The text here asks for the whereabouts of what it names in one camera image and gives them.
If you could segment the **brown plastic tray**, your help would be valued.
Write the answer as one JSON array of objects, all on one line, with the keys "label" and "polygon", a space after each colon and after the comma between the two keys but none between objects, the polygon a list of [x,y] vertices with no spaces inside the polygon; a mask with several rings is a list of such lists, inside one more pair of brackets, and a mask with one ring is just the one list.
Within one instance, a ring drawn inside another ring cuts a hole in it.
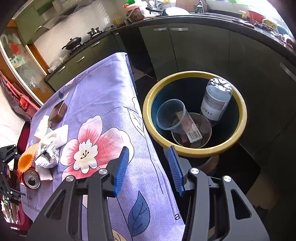
[{"label": "brown plastic tray", "polygon": [[55,124],[60,123],[63,117],[65,116],[66,111],[67,111],[67,105],[64,100],[56,104],[48,119],[49,126],[53,126]]}]

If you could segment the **purple floral tablecloth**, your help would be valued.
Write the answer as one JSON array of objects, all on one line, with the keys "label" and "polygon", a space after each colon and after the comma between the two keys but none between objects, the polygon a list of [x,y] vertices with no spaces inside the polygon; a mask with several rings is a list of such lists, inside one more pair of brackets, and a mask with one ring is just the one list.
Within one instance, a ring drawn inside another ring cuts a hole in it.
[{"label": "purple floral tablecloth", "polygon": [[112,54],[67,82],[34,115],[28,145],[45,115],[65,101],[61,125],[68,138],[60,149],[52,180],[37,190],[22,187],[24,213],[35,220],[39,212],[69,175],[86,178],[105,168],[129,149],[122,189],[108,200],[116,240],[181,240],[185,229],[170,182],[144,126],[135,93],[128,56]]}]

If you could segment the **small steel pot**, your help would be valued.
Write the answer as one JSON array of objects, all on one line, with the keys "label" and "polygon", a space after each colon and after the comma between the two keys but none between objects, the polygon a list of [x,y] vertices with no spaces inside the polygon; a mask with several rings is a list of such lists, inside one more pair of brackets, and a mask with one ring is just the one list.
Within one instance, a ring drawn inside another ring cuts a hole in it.
[{"label": "small steel pot", "polygon": [[103,32],[99,29],[99,27],[96,28],[91,28],[91,30],[89,32],[87,32],[87,34],[93,38],[99,34],[102,34]]}]

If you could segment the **white paper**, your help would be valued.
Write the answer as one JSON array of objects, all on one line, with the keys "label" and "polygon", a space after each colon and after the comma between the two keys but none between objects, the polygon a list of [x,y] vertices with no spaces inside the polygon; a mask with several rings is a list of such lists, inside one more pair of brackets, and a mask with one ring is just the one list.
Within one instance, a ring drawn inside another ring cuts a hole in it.
[{"label": "white paper", "polygon": [[68,125],[52,130],[48,124],[49,116],[44,115],[34,133],[38,140],[35,154],[35,170],[41,181],[52,181],[50,169],[59,164],[60,147],[66,144],[68,138]]}]

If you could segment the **aluminium drink can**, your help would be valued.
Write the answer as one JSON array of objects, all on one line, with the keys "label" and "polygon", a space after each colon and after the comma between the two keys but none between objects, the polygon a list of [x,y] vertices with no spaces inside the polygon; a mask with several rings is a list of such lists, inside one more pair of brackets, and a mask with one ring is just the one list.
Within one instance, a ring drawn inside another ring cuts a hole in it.
[{"label": "aluminium drink can", "polygon": [[22,182],[27,188],[36,190],[41,185],[40,175],[35,169],[28,169],[22,174]]}]

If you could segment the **black wok on stove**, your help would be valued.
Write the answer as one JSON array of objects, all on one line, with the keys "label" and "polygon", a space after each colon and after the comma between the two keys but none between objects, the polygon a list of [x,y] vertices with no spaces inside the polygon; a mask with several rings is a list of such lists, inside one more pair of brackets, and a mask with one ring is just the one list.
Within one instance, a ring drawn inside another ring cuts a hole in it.
[{"label": "black wok on stove", "polygon": [[81,37],[74,37],[74,38],[70,38],[70,41],[62,47],[63,49],[66,50],[73,50],[74,48],[76,48],[77,46],[81,45]]}]

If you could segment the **clear plastic cup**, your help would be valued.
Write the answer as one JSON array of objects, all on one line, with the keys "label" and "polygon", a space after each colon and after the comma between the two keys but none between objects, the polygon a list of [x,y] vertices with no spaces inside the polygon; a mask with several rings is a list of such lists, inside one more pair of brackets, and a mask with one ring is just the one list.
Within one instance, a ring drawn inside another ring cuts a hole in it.
[{"label": "clear plastic cup", "polygon": [[156,122],[161,129],[179,134],[191,133],[198,129],[185,105],[178,99],[167,100],[159,107]]}]

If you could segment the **clear round lid container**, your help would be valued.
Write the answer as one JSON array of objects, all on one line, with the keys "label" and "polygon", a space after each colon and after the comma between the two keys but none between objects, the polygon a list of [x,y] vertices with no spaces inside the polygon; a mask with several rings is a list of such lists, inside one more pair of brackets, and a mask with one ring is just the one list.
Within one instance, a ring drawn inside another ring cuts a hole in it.
[{"label": "clear round lid container", "polygon": [[199,149],[204,147],[210,140],[212,135],[211,124],[207,118],[198,113],[189,113],[195,125],[187,133],[174,133],[171,136],[174,141],[183,147]]}]

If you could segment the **yellow rimmed trash bin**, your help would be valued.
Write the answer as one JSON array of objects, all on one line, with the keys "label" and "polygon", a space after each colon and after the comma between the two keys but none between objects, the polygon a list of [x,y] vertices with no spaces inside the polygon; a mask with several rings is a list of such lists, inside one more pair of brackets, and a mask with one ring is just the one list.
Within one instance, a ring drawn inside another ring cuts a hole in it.
[{"label": "yellow rimmed trash bin", "polygon": [[176,109],[177,112],[186,109],[192,118],[199,116],[206,86],[215,77],[215,74],[203,71],[178,72],[163,78],[148,92],[142,110],[144,123],[153,139],[164,149],[174,146],[180,156],[205,158],[225,152],[239,140],[246,127],[247,108],[235,87],[224,114],[212,127],[211,137],[203,147],[197,149],[178,144],[170,130],[163,130],[157,125],[157,111],[170,99],[183,103]]}]

